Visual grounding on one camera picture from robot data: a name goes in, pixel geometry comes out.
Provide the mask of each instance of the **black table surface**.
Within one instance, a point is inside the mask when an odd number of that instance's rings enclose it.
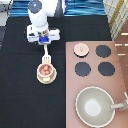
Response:
[[[61,39],[48,46],[56,80],[41,84],[36,70],[42,46],[27,42],[28,17],[9,17],[0,51],[0,128],[66,128],[67,41],[110,41],[107,16],[48,18],[49,27],[60,29]]]

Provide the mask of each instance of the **pink mat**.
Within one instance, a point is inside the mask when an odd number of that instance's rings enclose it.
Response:
[[[85,43],[89,47],[89,54],[85,58],[79,58],[73,53],[73,48],[78,43]],[[111,48],[111,55],[106,58],[99,57],[95,52],[98,45],[107,45]],[[115,67],[115,73],[112,76],[103,76],[98,71],[98,65],[106,61]],[[78,62],[86,62],[90,65],[91,72],[88,76],[80,77],[75,73],[75,65]],[[126,87],[114,41],[66,43],[66,128],[90,128],[79,119],[75,110],[75,100],[78,93],[88,86],[97,86],[106,90],[115,103],[125,99]],[[128,110],[116,111],[113,121],[105,128],[127,128],[127,124]]]

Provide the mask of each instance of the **cup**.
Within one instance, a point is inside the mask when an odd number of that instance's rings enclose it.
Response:
[[[37,79],[44,84],[53,82],[56,74],[56,69],[50,63],[42,63],[37,68]]]

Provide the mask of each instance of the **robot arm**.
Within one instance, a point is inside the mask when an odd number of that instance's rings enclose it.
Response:
[[[60,39],[59,29],[48,29],[47,17],[61,17],[66,9],[64,0],[32,0],[28,5],[31,25],[27,26],[29,42],[51,43]]]

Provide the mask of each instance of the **bowl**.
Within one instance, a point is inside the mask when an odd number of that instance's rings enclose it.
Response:
[[[75,106],[79,118],[91,127],[105,127],[114,118],[112,97],[99,87],[84,88],[77,95]]]

